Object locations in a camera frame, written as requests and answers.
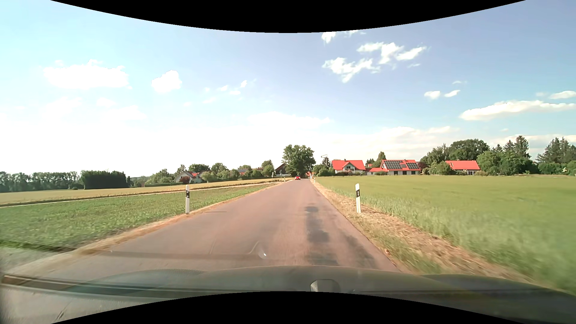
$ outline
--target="green field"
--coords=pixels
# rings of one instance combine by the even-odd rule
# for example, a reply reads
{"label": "green field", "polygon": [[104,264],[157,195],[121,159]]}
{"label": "green field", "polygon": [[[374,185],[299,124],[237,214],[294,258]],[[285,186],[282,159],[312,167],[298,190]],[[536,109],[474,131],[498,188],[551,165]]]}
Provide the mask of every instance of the green field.
{"label": "green field", "polygon": [[316,179],[456,246],[576,292],[576,179],[347,176]]}
{"label": "green field", "polygon": [[[238,180],[213,183],[191,184],[190,190],[238,186],[242,184],[257,184],[276,182],[284,179],[267,178],[254,180]],[[100,197],[117,197],[123,195],[137,195],[150,193],[165,193],[170,191],[184,191],[186,185],[168,187],[120,188],[120,189],[90,189],[90,190],[41,190],[22,191],[16,193],[0,193],[0,206],[13,206],[35,202],[68,201]]]}
{"label": "green field", "polygon": [[[190,209],[199,209],[270,185],[196,191],[191,193]],[[185,193],[179,192],[0,208],[0,246],[41,250],[76,248],[182,214],[185,212],[184,201]]]}

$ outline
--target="blue sky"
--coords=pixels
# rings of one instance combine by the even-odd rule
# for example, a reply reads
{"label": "blue sky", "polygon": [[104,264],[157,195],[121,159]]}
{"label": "blue sky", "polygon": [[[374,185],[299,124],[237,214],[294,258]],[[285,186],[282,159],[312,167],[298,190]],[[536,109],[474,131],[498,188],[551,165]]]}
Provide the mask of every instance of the blue sky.
{"label": "blue sky", "polygon": [[0,169],[279,165],[287,144],[311,146],[317,160],[419,159],[444,142],[517,134],[535,155],[554,136],[576,142],[574,12],[573,1],[524,1],[395,27],[266,34],[9,2]]}

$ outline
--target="roof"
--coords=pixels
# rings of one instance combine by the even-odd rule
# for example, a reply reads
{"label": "roof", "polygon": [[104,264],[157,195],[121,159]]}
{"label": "roof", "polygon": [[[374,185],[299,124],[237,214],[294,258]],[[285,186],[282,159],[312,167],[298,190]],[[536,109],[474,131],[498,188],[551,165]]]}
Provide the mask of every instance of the roof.
{"label": "roof", "polygon": [[382,171],[420,171],[416,160],[382,160]]}
{"label": "roof", "polygon": [[480,170],[476,161],[446,161],[452,170]]}
{"label": "roof", "polygon": [[332,168],[334,170],[343,170],[346,164],[352,164],[358,170],[365,170],[364,162],[362,160],[333,160]]}

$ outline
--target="crop field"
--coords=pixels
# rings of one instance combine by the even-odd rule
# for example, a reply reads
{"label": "crop field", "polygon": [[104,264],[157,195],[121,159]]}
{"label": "crop field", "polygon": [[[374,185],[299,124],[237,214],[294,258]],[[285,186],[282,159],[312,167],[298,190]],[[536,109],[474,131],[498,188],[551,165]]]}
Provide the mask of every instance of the crop field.
{"label": "crop field", "polygon": [[[190,185],[190,190],[238,186],[244,184],[277,182],[281,180],[284,179],[267,178],[267,179],[238,180],[238,181],[225,181],[225,182],[212,182],[212,183],[196,183]],[[186,185],[183,184],[181,186],[167,186],[167,187],[90,189],[90,190],[40,190],[40,191],[22,191],[15,193],[0,193],[0,206],[13,206],[13,205],[36,203],[36,202],[80,200],[80,199],[90,199],[100,197],[116,197],[123,195],[165,193],[171,191],[184,191],[185,187]]]}
{"label": "crop field", "polygon": [[[190,209],[239,197],[273,184],[200,190]],[[183,214],[185,193],[112,197],[0,208],[0,246],[57,251]]]}
{"label": "crop field", "polygon": [[576,292],[576,179],[519,176],[317,178],[486,260]]}

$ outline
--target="windshield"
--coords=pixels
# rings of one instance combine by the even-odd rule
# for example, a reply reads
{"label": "windshield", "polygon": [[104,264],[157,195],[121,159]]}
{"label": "windshield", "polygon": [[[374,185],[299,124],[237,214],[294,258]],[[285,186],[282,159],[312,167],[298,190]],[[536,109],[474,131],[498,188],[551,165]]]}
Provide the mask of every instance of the windshield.
{"label": "windshield", "polygon": [[256,33],[4,4],[6,318],[79,314],[34,289],[183,276],[125,277],[145,270],[193,270],[183,289],[333,266],[575,294],[574,12]]}

